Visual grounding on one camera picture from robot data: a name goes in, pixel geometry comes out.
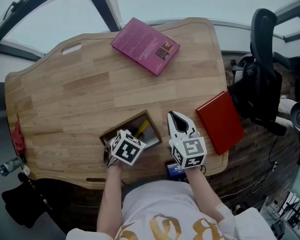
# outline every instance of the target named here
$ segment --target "person's left arm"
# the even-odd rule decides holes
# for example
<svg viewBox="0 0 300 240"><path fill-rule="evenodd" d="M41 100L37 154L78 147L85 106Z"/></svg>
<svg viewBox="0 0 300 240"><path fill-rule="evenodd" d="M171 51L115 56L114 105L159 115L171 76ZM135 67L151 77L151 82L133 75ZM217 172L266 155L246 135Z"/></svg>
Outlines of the person's left arm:
<svg viewBox="0 0 300 240"><path fill-rule="evenodd" d="M122 226L121 174L122 163L111 165L107 169L105 188L102 195L96 231L105 233L113 239Z"/></svg>

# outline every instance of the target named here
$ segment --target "picture on book cover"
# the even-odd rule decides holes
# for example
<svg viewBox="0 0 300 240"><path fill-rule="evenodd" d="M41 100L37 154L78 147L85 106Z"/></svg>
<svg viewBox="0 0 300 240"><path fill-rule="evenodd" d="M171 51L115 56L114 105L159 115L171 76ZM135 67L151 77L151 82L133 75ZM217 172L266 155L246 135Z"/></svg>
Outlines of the picture on book cover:
<svg viewBox="0 0 300 240"><path fill-rule="evenodd" d="M167 53L161 48L159 48L159 50L157 50L155 54L158 55L163 60L166 60L169 56L169 53Z"/></svg>
<svg viewBox="0 0 300 240"><path fill-rule="evenodd" d="M170 52L174 46L172 44L169 44L168 42L164 42L162 47L166 49L168 52Z"/></svg>

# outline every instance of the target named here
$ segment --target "forearm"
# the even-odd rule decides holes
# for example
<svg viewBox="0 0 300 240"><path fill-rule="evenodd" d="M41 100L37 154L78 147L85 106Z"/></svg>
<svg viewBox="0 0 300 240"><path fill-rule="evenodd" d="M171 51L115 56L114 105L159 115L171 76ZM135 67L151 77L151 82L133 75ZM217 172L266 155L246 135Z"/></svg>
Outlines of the forearm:
<svg viewBox="0 0 300 240"><path fill-rule="evenodd" d="M222 201L209 185L206 177L196 167L185 170L191 189L194 193L199 210L216 220L217 223L224 217L216 208L222 204Z"/></svg>
<svg viewBox="0 0 300 240"><path fill-rule="evenodd" d="M118 166L113 165L108 168L96 222L96 231L105 233L113 239L122 226L121 174L122 169Z"/></svg>

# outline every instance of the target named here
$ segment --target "book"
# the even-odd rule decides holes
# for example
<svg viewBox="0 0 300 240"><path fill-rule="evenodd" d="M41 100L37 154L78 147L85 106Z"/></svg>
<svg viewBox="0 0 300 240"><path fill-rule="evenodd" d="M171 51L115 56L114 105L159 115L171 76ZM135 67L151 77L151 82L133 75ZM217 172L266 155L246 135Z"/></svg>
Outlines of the book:
<svg viewBox="0 0 300 240"><path fill-rule="evenodd" d="M245 136L239 115L227 91L221 92L195 111L219 156Z"/></svg>
<svg viewBox="0 0 300 240"><path fill-rule="evenodd" d="M158 76L180 45L146 23L132 18L110 45Z"/></svg>

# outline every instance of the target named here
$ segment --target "wooden table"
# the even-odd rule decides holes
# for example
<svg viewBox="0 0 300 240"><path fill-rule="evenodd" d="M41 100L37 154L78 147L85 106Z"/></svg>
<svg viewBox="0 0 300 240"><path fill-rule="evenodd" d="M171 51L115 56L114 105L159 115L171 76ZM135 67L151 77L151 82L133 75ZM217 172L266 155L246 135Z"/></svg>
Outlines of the wooden table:
<svg viewBox="0 0 300 240"><path fill-rule="evenodd" d="M30 178L50 178L103 189L107 175L99 136L147 109L163 143L126 166L122 180L166 174L168 111L191 118L205 139L205 175L222 172L228 152L216 155L195 109L227 89L223 60L211 22L186 18L155 27L181 45L158 76L110 46L117 33L81 34L61 42L29 68L5 78L10 130L19 116ZM80 44L79 50L63 54Z"/></svg>

